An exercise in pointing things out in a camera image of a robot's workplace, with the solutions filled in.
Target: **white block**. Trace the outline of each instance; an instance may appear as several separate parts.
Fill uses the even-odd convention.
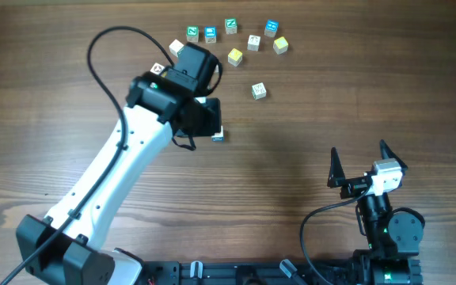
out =
[[[198,43],[198,35],[200,34],[200,30],[198,26],[188,26],[186,28],[186,39],[188,42]]]
[[[150,69],[150,72],[159,75],[163,70],[165,69],[164,66],[162,66],[159,63],[155,63],[152,68]]]
[[[249,40],[247,42],[248,51],[258,51],[258,49],[260,48],[260,40],[261,37],[259,36],[249,36]]]
[[[234,66],[238,66],[241,61],[242,53],[237,48],[231,50],[231,52],[228,54],[228,63],[231,63]]]
[[[207,98],[206,98],[206,97],[197,97],[197,98],[195,98],[195,99],[196,99],[196,100],[198,101],[198,103],[200,103],[200,104],[205,104],[205,103],[207,103]]]
[[[207,44],[214,44],[216,42],[216,36],[218,33],[216,32],[215,27],[205,27],[205,43]]]
[[[224,142],[225,141],[225,134],[224,130],[222,129],[221,126],[221,131],[219,133],[215,133],[214,135],[211,136],[212,142]]]
[[[237,33],[237,19],[225,19],[225,29],[228,35]]]
[[[284,38],[284,36],[281,36],[279,39],[274,40],[274,51],[278,55],[287,51],[288,46],[289,46],[289,44],[286,41],[286,39]]]
[[[178,40],[174,40],[170,44],[170,52],[172,53],[172,55],[175,55],[176,57],[179,57],[179,54],[182,52],[183,49],[184,45]]]
[[[258,100],[267,96],[267,90],[265,89],[263,82],[253,85],[252,93],[254,100]]]
[[[279,23],[273,20],[268,20],[267,25],[265,25],[265,32],[266,36],[274,37],[277,33],[277,27],[279,27]]]

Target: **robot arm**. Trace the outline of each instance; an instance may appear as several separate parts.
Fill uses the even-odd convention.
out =
[[[121,122],[78,183],[46,217],[40,221],[27,215],[17,228],[23,260],[37,255],[25,267],[27,272],[46,283],[61,285],[133,284],[139,279],[143,266],[138,258],[99,249],[132,186],[177,132],[192,138],[221,130],[219,100],[207,99],[202,104],[195,100],[209,95],[218,85],[208,88],[216,66],[219,83],[222,66],[218,59],[201,47],[187,44],[175,66],[166,67],[159,75],[146,72],[133,80],[123,109],[129,130],[127,142],[99,187],[88,196],[120,149]],[[75,215],[73,209],[81,200],[86,203]],[[71,219],[66,226],[64,222]],[[37,251],[45,242],[50,246]]]
[[[99,250],[105,243],[117,210],[142,171],[168,146],[173,137],[170,123],[159,123],[158,114],[138,105],[125,107],[123,111],[130,131],[125,151],[79,216],[63,231],[73,239],[79,234],[86,237],[87,246],[94,250]],[[52,219],[53,228],[58,229],[64,223],[68,212],[82,200],[90,185],[101,175],[116,151],[120,132],[119,122],[77,184],[48,211],[47,217]]]

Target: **wooden cube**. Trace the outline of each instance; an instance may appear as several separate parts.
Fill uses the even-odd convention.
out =
[[[277,27],[279,27],[279,23],[273,20],[268,20],[267,25],[265,26],[265,35],[274,37],[277,33]]]
[[[198,26],[188,26],[186,28],[186,38],[188,42],[198,43],[198,35],[200,34],[200,30]]]
[[[231,52],[228,54],[228,63],[231,63],[234,66],[238,66],[241,61],[242,53],[237,48],[231,50]]]
[[[205,27],[205,43],[215,43],[217,35],[218,33],[216,32],[215,27]]]
[[[212,142],[224,142],[225,141],[225,134],[221,126],[221,131],[219,133],[215,133],[211,136]]]
[[[225,28],[228,35],[237,33],[237,19],[225,19]]]
[[[284,38],[284,36],[281,36],[279,39],[274,40],[274,51],[280,55],[283,52],[288,50],[288,42]]]
[[[178,40],[174,40],[170,44],[170,52],[172,53],[172,55],[175,55],[176,57],[179,57],[179,54],[182,52],[183,49],[184,45]]]
[[[252,93],[254,100],[258,100],[267,96],[267,90],[265,89],[263,82],[253,85]]]
[[[247,42],[248,51],[258,51],[258,49],[260,48],[260,40],[261,37],[259,36],[249,36],[249,40]]]
[[[164,66],[162,66],[161,64],[159,63],[155,63],[152,68],[150,69],[150,72],[154,73],[154,74],[161,74],[161,72],[165,69]]]
[[[196,100],[198,101],[198,103],[200,103],[200,104],[205,104],[205,103],[207,103],[207,98],[206,98],[206,97],[196,97],[195,99],[196,99]]]

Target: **wooden table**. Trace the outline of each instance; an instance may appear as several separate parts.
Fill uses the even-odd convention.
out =
[[[223,19],[236,17],[238,34]],[[279,22],[283,55],[263,36]],[[164,46],[187,25],[216,25],[200,44],[224,63],[215,96],[224,143],[167,147],[142,174],[105,244],[144,260],[302,259],[298,226],[339,202],[326,187],[330,148],[347,176],[379,159],[385,139],[409,165],[390,195],[427,219],[420,259],[427,284],[456,284],[456,2],[180,2],[0,8],[0,280],[20,261],[15,228],[43,217],[74,185],[116,123],[86,68],[93,36],[112,25],[145,29]],[[246,50],[250,34],[261,51]],[[239,67],[227,63],[244,52]],[[165,58],[141,36],[106,36],[95,67],[121,104],[134,76]],[[263,82],[255,101],[251,85]],[[365,249],[354,207],[312,218],[311,256]],[[20,274],[15,284],[39,283]]]

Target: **wire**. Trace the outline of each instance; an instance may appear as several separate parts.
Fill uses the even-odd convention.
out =
[[[94,80],[98,83],[98,85],[107,93],[108,98],[110,101],[113,103],[114,107],[116,108],[117,114],[119,116],[120,124],[121,124],[121,134],[120,134],[120,141],[117,144],[117,150],[114,153],[112,159],[108,163],[107,167],[104,169],[103,173],[98,177],[96,182],[94,183],[93,187],[85,194],[84,198],[78,203],[76,208],[69,213],[69,217],[64,221],[64,223],[43,243],[36,249],[28,258],[23,260],[12,272],[1,282],[1,285],[6,285],[8,284],[17,274],[19,274],[22,269],[24,269],[26,266],[28,266],[35,258],[37,258],[69,225],[70,223],[74,220],[72,217],[76,217],[78,213],[82,210],[82,208],[86,205],[86,203],[89,201],[90,197],[95,193],[95,191],[98,189],[100,184],[103,182],[103,180],[108,176],[110,171],[112,171],[112,168],[116,164],[117,160],[119,159],[120,155],[122,154],[124,150],[124,146],[126,146],[126,141],[127,141],[127,121],[126,121],[126,116],[124,115],[123,109],[119,106],[119,103],[117,102],[117,99],[114,97],[114,95],[110,92],[110,90],[107,88],[107,86],[102,82],[98,74],[93,68],[93,64],[91,63],[91,53],[93,51],[94,44],[105,34],[113,31],[119,31],[119,30],[126,30],[126,31],[132,31],[132,32],[137,32],[149,40],[151,40],[154,44],[158,46],[158,48],[163,52],[165,55],[166,59],[170,62],[170,64],[173,66],[173,61],[166,52],[166,50],[149,34],[146,32],[137,29],[137,28],[132,28],[132,27],[127,27],[127,26],[116,26],[116,27],[111,27],[107,28],[104,31],[98,33],[93,40],[91,40],[91,44],[89,45],[89,48],[87,50],[87,67],[89,68],[89,71],[91,75],[93,76]]]
[[[369,188],[367,188],[365,191],[360,193],[360,196],[350,199],[348,201],[335,203],[332,205],[328,205],[328,206],[324,206],[319,209],[316,209],[316,210],[310,212],[302,221],[302,225],[300,225],[300,234],[299,234],[300,235],[300,246],[302,247],[302,252],[304,253],[304,257],[306,257],[307,263],[309,264],[309,266],[310,266],[311,270],[314,272],[314,274],[316,274],[317,277],[319,277],[324,283],[326,283],[328,285],[333,285],[333,284],[330,283],[327,279],[325,279],[325,277],[314,267],[313,261],[310,259],[309,254],[307,253],[306,243],[304,242],[304,227],[306,226],[306,223],[309,220],[309,218],[314,216],[315,214],[321,213],[323,211],[331,210],[331,209],[334,209],[337,207],[346,206],[346,205],[349,205],[350,203],[354,203],[354,202],[362,199],[362,197],[364,197],[368,191],[369,191]]]

